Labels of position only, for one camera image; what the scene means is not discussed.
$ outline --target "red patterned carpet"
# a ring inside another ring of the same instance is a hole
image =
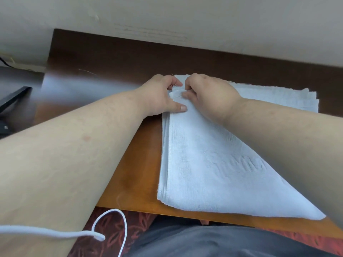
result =
[[[109,208],[96,207],[87,224],[85,225],[84,230],[90,230],[96,218],[108,209]],[[123,250],[123,254],[125,254],[129,251],[133,242],[149,228],[156,215],[132,211],[123,212],[126,216],[128,225],[128,236]],[[96,226],[96,231],[106,235],[105,241],[99,242],[94,240],[92,237],[78,238],[68,257],[117,256],[122,245],[125,232],[122,216],[116,212],[107,214],[101,220],[99,220]],[[285,231],[269,231],[281,234],[312,247],[343,256],[343,240],[341,239],[311,236],[308,234]]]

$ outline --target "folded towel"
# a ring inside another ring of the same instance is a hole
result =
[[[176,77],[185,83],[188,76]],[[316,93],[308,89],[230,84],[245,98],[318,112]],[[158,200],[188,211],[313,220],[325,217],[255,151],[203,117],[182,98],[183,91],[184,87],[174,87],[169,95],[188,111],[162,117]]]

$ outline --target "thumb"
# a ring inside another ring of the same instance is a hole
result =
[[[194,90],[189,90],[187,92],[183,92],[182,97],[191,100],[191,102],[194,104],[194,106],[196,108],[199,107],[199,100],[198,100],[197,94],[194,92]]]
[[[169,98],[167,103],[167,112],[186,112],[187,106],[175,102],[173,99]]]

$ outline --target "orange wooden surface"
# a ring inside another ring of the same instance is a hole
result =
[[[234,70],[221,68],[223,63],[234,67]],[[80,72],[79,69],[91,71],[92,74]],[[342,69],[58,30],[54,33],[50,49],[42,102],[37,108],[35,123],[98,99],[94,94],[98,89],[108,89],[105,94],[110,95],[115,92],[111,86],[130,86],[130,89],[142,84],[153,75],[152,72],[198,72],[256,85],[266,83],[296,89],[310,87],[318,91],[321,112],[342,114],[339,108],[343,107],[337,92],[342,89],[337,79],[343,76]],[[75,82],[79,84],[67,88]],[[263,218],[188,212],[164,205],[157,200],[161,138],[161,116],[145,119],[98,206],[343,238],[342,230],[328,218],[321,221]]]

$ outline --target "white cable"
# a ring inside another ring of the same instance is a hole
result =
[[[104,241],[105,236],[101,233],[95,232],[95,226],[97,222],[104,216],[107,215],[110,212],[118,212],[121,214],[124,220],[124,225],[125,225],[125,236],[123,240],[123,244],[120,248],[119,255],[120,257],[121,252],[123,251],[125,242],[126,242],[126,237],[128,234],[128,225],[126,223],[126,218],[125,215],[122,211],[119,209],[110,209],[104,213],[102,213],[94,222],[92,225],[92,230],[91,231],[80,231],[80,232],[61,232],[61,231],[56,231],[56,230],[51,230],[51,229],[46,229],[46,228],[41,228],[41,227],[34,227],[34,226],[25,226],[25,225],[0,225],[0,234],[32,234],[32,235],[42,235],[42,236],[47,236],[47,237],[54,237],[54,238],[75,238],[75,237],[80,237],[80,236],[93,236],[98,241]]]

